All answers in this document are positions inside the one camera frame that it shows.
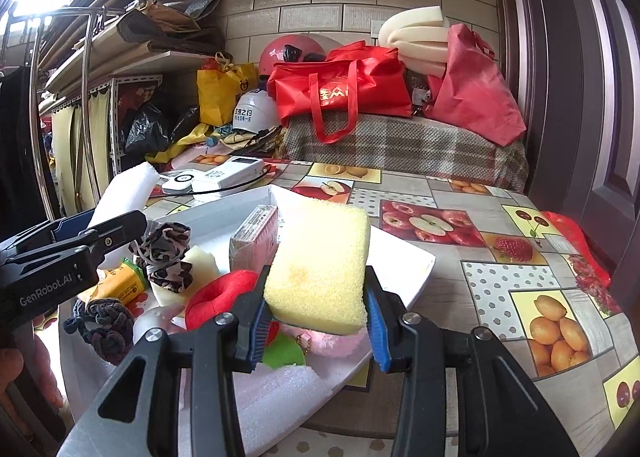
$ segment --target yellow sponge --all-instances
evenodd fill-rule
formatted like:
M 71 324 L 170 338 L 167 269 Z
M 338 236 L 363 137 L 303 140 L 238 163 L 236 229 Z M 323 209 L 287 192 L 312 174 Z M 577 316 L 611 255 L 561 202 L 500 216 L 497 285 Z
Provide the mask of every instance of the yellow sponge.
M 367 323 L 362 302 L 369 252 L 367 212 L 305 198 L 294 216 L 285 224 L 264 299 L 284 323 L 356 334 Z

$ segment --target wall outlet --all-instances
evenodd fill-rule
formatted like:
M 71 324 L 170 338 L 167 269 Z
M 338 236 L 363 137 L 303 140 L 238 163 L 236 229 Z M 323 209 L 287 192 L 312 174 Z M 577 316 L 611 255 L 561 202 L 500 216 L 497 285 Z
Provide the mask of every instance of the wall outlet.
M 382 24 L 384 24 L 386 20 L 372 20 L 371 21 L 371 37 L 377 38 L 380 33 L 380 28 Z

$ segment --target fruit pattern tablecloth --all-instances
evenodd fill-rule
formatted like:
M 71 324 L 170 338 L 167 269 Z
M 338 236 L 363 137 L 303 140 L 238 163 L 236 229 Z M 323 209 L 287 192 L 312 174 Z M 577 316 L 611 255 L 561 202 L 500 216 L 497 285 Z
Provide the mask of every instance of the fruit pattern tablecloth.
M 225 156 L 183 168 L 208 170 Z M 258 185 L 364 208 L 373 226 L 436 256 L 414 310 L 442 328 L 492 329 L 535 382 L 581 456 L 593 456 L 640 397 L 628 319 L 593 269 L 524 195 L 472 182 L 338 164 L 266 160 Z M 197 206 L 152 198 L 158 219 Z M 457 455 L 455 379 L 447 375 L 446 455 Z M 401 380 L 365 367 L 308 423 L 266 455 L 385 456 Z

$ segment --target hair tie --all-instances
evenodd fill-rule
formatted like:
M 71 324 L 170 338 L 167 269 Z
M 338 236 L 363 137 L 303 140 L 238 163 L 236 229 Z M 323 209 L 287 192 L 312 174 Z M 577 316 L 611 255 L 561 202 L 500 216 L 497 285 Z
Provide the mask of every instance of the hair tie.
M 89 330 L 85 323 L 99 327 Z M 133 315 L 117 298 L 98 298 L 85 304 L 76 301 L 73 317 L 65 320 L 67 334 L 78 331 L 95 353 L 113 365 L 119 364 L 133 347 Z

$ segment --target beige curtain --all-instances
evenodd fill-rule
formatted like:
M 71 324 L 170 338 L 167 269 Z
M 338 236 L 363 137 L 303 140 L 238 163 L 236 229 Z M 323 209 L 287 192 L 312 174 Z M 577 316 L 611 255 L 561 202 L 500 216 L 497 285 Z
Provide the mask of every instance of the beige curtain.
M 89 125 L 94 151 L 95 173 L 100 194 L 109 184 L 109 106 L 110 91 L 92 94 L 89 100 Z M 82 111 L 79 106 L 67 106 L 52 115 L 53 147 L 56 155 L 56 178 L 60 196 L 68 216 L 95 207 L 86 164 L 86 152 L 81 149 L 82 171 L 75 181 L 76 157 L 81 143 Z M 76 202 L 76 186 L 79 199 Z

